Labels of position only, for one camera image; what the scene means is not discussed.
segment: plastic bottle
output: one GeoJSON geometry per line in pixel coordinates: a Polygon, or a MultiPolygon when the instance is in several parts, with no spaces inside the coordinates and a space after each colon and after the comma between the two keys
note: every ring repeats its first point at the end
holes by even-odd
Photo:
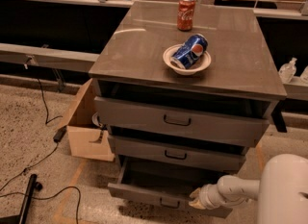
{"type": "Polygon", "coordinates": [[[300,80],[302,82],[308,83],[308,66],[306,66],[305,70],[301,73],[300,80]]]}
{"type": "Polygon", "coordinates": [[[289,83],[296,73],[296,58],[292,58],[289,63],[283,64],[279,69],[279,76],[283,83],[289,83]]]}

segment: bowl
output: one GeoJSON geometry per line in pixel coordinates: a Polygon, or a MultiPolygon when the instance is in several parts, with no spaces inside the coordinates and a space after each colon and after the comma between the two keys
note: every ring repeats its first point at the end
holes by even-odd
{"type": "Polygon", "coordinates": [[[174,62],[172,62],[172,55],[182,46],[182,44],[176,44],[169,47],[163,54],[163,59],[165,64],[172,68],[176,73],[180,75],[193,75],[196,72],[206,69],[211,64],[211,56],[206,51],[200,59],[192,65],[189,69],[182,69],[178,67],[174,62]]]}

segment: black handle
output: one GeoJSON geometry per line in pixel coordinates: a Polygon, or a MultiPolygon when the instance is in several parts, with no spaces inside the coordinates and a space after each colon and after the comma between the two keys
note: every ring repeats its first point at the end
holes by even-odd
{"type": "Polygon", "coordinates": [[[167,118],[167,115],[166,115],[166,114],[164,115],[164,121],[165,121],[165,123],[167,123],[167,124],[177,125],[177,126],[184,126],[184,127],[190,126],[191,123],[192,123],[192,120],[191,120],[190,118],[189,118],[189,120],[188,120],[187,122],[183,122],[183,123],[171,121],[170,118],[167,118]]]}
{"type": "Polygon", "coordinates": [[[180,201],[177,201],[176,206],[167,205],[167,204],[163,203],[163,198],[162,197],[160,198],[160,204],[163,207],[167,207],[167,208],[171,208],[171,209],[179,209],[179,207],[180,207],[180,201]]]}
{"type": "Polygon", "coordinates": [[[186,157],[187,157],[187,153],[185,153],[183,157],[180,157],[180,156],[172,156],[171,154],[169,154],[169,153],[167,152],[167,150],[165,150],[165,156],[166,156],[167,158],[170,158],[170,159],[185,160],[186,157]]]}

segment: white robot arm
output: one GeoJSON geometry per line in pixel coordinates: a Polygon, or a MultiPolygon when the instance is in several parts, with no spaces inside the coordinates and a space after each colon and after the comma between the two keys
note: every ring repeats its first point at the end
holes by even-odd
{"type": "Polygon", "coordinates": [[[307,224],[308,160],[279,155],[267,163],[260,181],[223,176],[216,185],[195,190],[191,198],[192,207],[208,210],[258,200],[258,224],[307,224]]]}

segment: concrete floor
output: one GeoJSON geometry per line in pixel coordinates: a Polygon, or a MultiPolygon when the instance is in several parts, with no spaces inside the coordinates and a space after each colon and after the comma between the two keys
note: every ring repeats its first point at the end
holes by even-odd
{"type": "MultiPolygon", "coordinates": [[[[49,118],[61,115],[79,86],[68,85],[61,93],[55,82],[41,81],[49,118]]],[[[53,141],[60,119],[45,125],[46,110],[36,79],[0,75],[0,188],[29,165],[37,163],[55,148],[53,141]]],[[[278,133],[270,125],[258,146],[249,149],[239,172],[245,179],[259,179],[267,161],[275,155],[292,153],[308,158],[308,116],[283,113],[288,133],[278,133]]],[[[107,183],[115,182],[118,168],[114,162],[75,158],[70,155],[67,135],[46,160],[11,181],[1,192],[25,192],[31,174],[38,174],[43,189],[37,198],[49,197],[68,186],[81,191],[79,223],[197,223],[253,224],[257,205],[242,204],[226,219],[180,212],[111,197],[107,183]]],[[[0,198],[0,217],[19,214],[22,195],[0,198]]],[[[68,189],[50,200],[33,200],[27,223],[76,223],[78,192],[68,189]]]]}

